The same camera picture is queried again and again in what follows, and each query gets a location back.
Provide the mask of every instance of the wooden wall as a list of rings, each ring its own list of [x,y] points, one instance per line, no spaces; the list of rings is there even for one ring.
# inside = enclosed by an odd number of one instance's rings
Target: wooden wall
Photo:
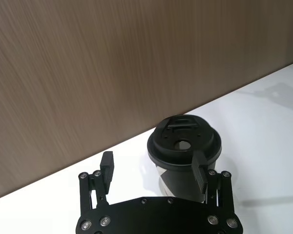
[[[293,63],[293,0],[0,0],[0,196]]]

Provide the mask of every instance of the screw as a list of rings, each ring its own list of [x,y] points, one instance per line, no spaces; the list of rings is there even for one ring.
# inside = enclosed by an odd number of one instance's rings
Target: screw
[[[216,171],[214,171],[214,170],[209,170],[209,174],[210,174],[211,176],[214,176],[214,175],[216,175]]]
[[[84,178],[86,178],[87,177],[87,173],[82,173],[81,175],[80,175],[80,178],[81,179],[84,179]]]
[[[172,198],[168,198],[168,199],[167,199],[167,202],[168,202],[169,204],[172,204],[172,203],[174,203],[174,200],[173,200]]]
[[[217,225],[218,224],[218,218],[214,215],[210,215],[207,217],[207,220],[208,222],[211,224],[211,225]]]
[[[111,219],[109,217],[107,217],[107,216],[105,216],[105,217],[100,219],[100,225],[102,227],[107,226],[110,222],[111,222]]]
[[[90,221],[85,221],[81,225],[81,229],[84,230],[84,231],[88,230],[90,227],[91,227],[91,222]]]
[[[227,219],[227,224],[231,228],[237,228],[238,227],[238,223],[233,218],[228,218]]]
[[[231,174],[230,174],[230,172],[224,171],[224,172],[223,172],[223,176],[224,176],[224,177],[230,177]]]
[[[95,176],[100,176],[100,175],[101,175],[101,171],[95,171],[95,172],[94,172],[94,175],[95,175]]]

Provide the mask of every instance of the white table surface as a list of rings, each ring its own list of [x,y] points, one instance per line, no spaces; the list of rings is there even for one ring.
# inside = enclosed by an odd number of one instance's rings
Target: white table surface
[[[189,114],[204,118],[222,138],[216,170],[232,173],[244,233],[293,233],[293,65]],[[162,195],[147,155],[152,131],[108,149],[115,162],[110,204]],[[78,174],[99,169],[101,156],[0,198],[0,234],[74,234],[80,216]]]

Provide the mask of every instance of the black metal plate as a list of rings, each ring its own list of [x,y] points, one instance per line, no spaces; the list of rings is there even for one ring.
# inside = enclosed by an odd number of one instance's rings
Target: black metal plate
[[[208,222],[208,216],[218,218],[217,225]],[[110,224],[100,225],[104,216]],[[233,218],[237,228],[227,225]],[[81,224],[88,220],[91,227],[82,230]],[[76,234],[242,234],[238,217],[219,207],[175,197],[142,197],[91,210],[80,217]]]

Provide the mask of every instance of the wood grain panel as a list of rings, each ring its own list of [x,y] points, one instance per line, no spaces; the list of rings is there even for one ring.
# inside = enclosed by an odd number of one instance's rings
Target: wood grain panel
[[[293,62],[293,0],[0,0],[0,196]]]

